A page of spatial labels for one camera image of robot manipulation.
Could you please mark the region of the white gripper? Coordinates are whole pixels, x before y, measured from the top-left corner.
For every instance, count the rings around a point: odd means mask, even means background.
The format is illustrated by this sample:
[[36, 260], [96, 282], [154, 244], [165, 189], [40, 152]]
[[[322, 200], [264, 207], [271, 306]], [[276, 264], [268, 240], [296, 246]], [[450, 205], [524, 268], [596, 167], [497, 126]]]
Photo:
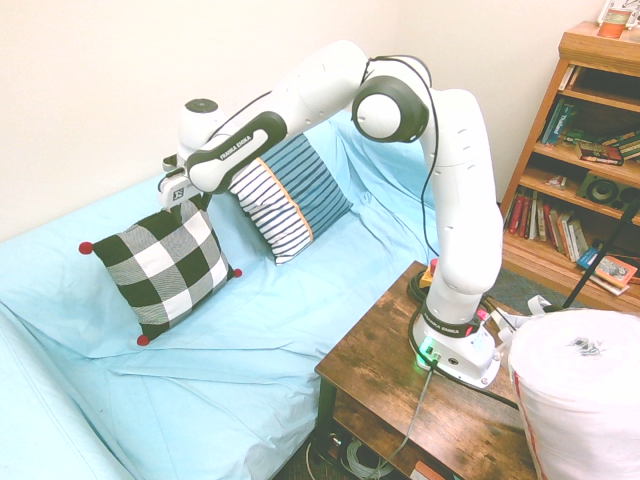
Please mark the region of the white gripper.
[[[158, 184], [158, 201], [162, 206], [174, 206], [172, 214], [176, 219], [181, 219], [182, 202], [199, 194], [199, 190], [193, 185], [183, 168], [178, 168], [167, 173]], [[200, 199], [199, 209], [206, 211], [211, 201], [210, 193], [203, 193]]]

